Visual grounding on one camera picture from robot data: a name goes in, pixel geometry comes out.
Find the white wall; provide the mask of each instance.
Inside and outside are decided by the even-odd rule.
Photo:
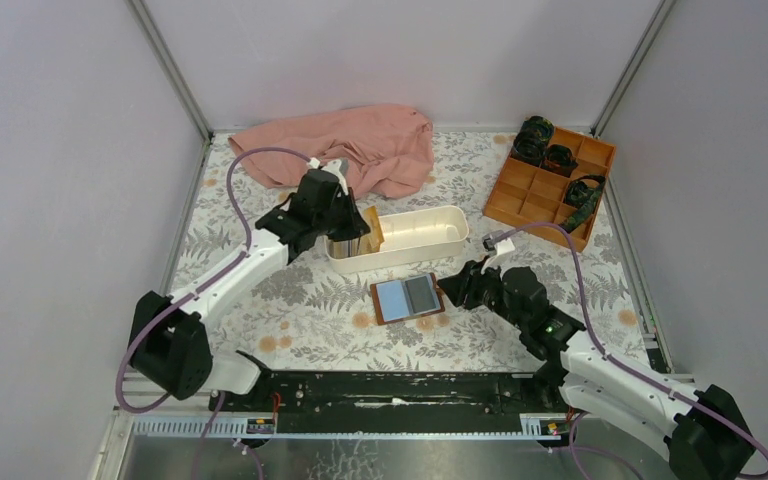
[[[213,128],[378,102],[591,125],[658,0],[148,0]]]
[[[606,137],[674,359],[768,445],[768,1],[678,2]]]
[[[0,479],[86,478],[199,149],[124,1],[0,0]]]

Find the white basket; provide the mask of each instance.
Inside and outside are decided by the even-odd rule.
[[[463,210],[451,205],[384,215],[378,220],[384,243],[377,253],[334,258],[333,242],[325,241],[325,254],[334,271],[346,274],[454,257],[461,253],[469,235],[466,215]]]

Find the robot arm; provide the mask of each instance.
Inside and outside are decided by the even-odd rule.
[[[241,295],[313,247],[320,235],[340,242],[369,233],[346,185],[344,162],[334,160],[309,170],[295,194],[255,223],[250,251],[237,247],[169,297],[155,292],[144,295],[137,302],[131,342],[174,302],[193,298],[152,329],[131,358],[131,366],[178,400],[202,388],[247,393],[260,368],[240,354],[212,355],[207,332]]]
[[[505,240],[494,248],[505,255],[513,251],[513,244]],[[676,400],[676,395],[692,399],[748,432],[730,394],[715,385],[701,392],[631,358],[607,351],[603,355],[584,324],[549,303],[546,288],[530,268],[513,267],[503,273],[499,267],[488,267],[500,263],[498,256],[469,261],[460,273],[438,285],[455,306],[485,306],[517,327],[529,353],[546,362],[536,377],[557,388],[568,405],[601,417],[651,447],[679,479],[734,479],[740,473],[755,448],[697,408]],[[666,384],[669,393],[641,377]]]

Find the floral patterned mat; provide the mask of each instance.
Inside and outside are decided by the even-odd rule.
[[[234,159],[228,136],[214,140],[173,288],[197,278],[244,240],[224,188]],[[320,239],[314,249],[241,298],[209,332],[211,347],[250,352],[274,369],[535,371],[541,363],[520,344],[518,331],[483,307],[461,311],[447,300],[445,313],[378,326],[369,296],[372,283],[427,272],[438,278],[454,274],[465,261],[481,257],[482,236],[509,228],[481,211],[512,140],[508,134],[436,133],[434,170],[420,192],[398,200],[371,194],[358,202],[361,210],[375,205],[380,215],[459,206],[470,226],[462,255],[344,277],[329,267]],[[290,192],[266,189],[242,169],[233,184],[251,223]],[[514,241],[515,255],[503,267],[530,266],[546,285],[549,299],[580,319],[569,252],[528,234],[516,235]],[[645,363],[642,333],[604,205],[582,254],[582,268],[598,335],[612,350]]]

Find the wooden compartment box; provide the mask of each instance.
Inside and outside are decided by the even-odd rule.
[[[561,223],[576,210],[563,203],[570,182],[584,175],[607,177],[611,171],[616,152],[611,144],[559,127],[555,127],[555,134],[549,140],[549,145],[554,144],[568,147],[578,162],[570,178],[520,162],[509,154],[484,206],[484,215],[514,227],[532,222]],[[591,216],[570,233],[576,251],[584,250],[590,240],[595,218]],[[528,232],[567,246],[563,235],[556,230],[535,228]]]

